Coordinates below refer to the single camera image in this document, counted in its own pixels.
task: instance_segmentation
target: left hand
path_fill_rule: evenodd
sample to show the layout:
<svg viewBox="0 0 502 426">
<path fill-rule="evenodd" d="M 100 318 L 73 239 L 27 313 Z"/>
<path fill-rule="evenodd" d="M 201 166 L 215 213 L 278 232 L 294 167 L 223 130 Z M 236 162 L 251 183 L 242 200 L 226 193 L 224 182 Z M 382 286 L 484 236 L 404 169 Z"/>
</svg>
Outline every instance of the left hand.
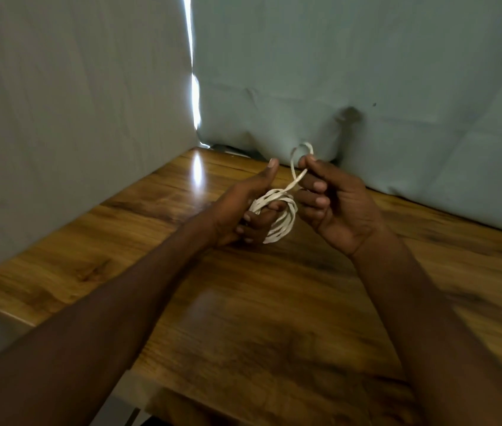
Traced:
<svg viewBox="0 0 502 426">
<path fill-rule="evenodd" d="M 272 201 L 261 209 L 261 214 L 250 212 L 253 200 L 265 194 L 275 179 L 279 161 L 272 158 L 261 172 L 232 185 L 201 217 L 211 228 L 211 244 L 223 246 L 239 239 L 246 243 L 263 243 L 271 225 L 283 211 L 286 203 Z"/>
</svg>

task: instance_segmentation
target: coiled rope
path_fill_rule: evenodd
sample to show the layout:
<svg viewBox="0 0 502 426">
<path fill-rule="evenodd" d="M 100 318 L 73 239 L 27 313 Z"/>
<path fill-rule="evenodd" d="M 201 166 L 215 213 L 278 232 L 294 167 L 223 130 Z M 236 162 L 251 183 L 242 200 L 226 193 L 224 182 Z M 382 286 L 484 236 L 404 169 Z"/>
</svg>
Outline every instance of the coiled rope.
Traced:
<svg viewBox="0 0 502 426">
<path fill-rule="evenodd" d="M 312 145 L 308 142 L 301 143 L 298 147 L 304 146 L 308 148 L 308 152 L 310 154 L 314 154 L 312 149 Z M 255 214 L 259 214 L 261 209 L 267 206 L 272 201 L 282 200 L 287 203 L 286 209 L 281 213 L 281 215 L 276 219 L 276 221 L 271 226 L 267 237 L 263 241 L 263 243 L 273 243 L 282 239 L 284 236 L 290 233 L 292 230 L 292 226 L 294 225 L 294 220 L 297 215 L 298 207 L 295 201 L 292 198 L 292 195 L 289 193 L 290 190 L 294 188 L 299 181 L 304 178 L 307 170 L 304 169 L 297 177 L 297 173 L 294 171 L 294 153 L 298 149 L 298 147 L 293 148 L 290 152 L 290 171 L 292 173 L 293 181 L 287 185 L 286 188 L 274 188 L 272 190 L 267 191 L 264 196 L 259 197 L 254 200 L 251 206 L 249 207 L 249 211 L 254 212 Z"/>
</svg>

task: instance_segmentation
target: hand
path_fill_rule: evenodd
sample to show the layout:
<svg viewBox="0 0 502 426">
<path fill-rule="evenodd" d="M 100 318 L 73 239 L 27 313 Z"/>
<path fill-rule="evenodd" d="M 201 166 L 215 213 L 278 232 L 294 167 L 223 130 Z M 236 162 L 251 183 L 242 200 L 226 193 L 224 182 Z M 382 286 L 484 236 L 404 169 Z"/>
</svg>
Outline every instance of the hand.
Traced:
<svg viewBox="0 0 502 426">
<path fill-rule="evenodd" d="M 299 216 L 332 247 L 352 257 L 373 234 L 386 228 L 381 211 L 363 181 L 309 154 L 300 159 L 308 169 L 295 193 Z"/>
<path fill-rule="evenodd" d="M 272 201 L 261 209 L 261 214 L 250 212 L 253 200 L 265 194 L 275 179 L 279 161 L 272 158 L 261 172 L 232 185 L 209 208 L 202 212 L 203 220 L 211 228 L 211 244 L 223 246 L 243 239 L 246 243 L 263 243 L 271 225 L 286 203 Z"/>
</svg>

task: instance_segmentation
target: right hand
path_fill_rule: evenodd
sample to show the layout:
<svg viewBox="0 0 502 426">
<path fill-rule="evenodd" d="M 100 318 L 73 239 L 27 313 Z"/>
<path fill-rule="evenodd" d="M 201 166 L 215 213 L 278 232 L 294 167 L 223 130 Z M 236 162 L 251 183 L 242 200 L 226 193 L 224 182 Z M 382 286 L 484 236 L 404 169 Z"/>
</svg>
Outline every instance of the right hand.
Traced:
<svg viewBox="0 0 502 426">
<path fill-rule="evenodd" d="M 308 173 L 294 194 L 300 217 L 332 247 L 352 257 L 363 243 L 386 228 L 381 211 L 363 181 L 313 155 L 298 162 Z"/>
</svg>

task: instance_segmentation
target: forearm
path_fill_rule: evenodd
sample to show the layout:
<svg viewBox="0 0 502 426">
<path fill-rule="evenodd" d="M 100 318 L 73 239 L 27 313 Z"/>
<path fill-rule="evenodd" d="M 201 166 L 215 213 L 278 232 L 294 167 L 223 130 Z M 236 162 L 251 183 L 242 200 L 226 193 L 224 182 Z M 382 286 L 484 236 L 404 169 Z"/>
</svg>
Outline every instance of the forearm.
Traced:
<svg viewBox="0 0 502 426">
<path fill-rule="evenodd" d="M 433 424 L 502 424 L 502 365 L 389 229 L 353 257 Z"/>
<path fill-rule="evenodd" d="M 152 331 L 174 277 L 207 246 L 203 227 L 192 219 L 0 354 L 0 424 L 89 424 Z"/>
</svg>

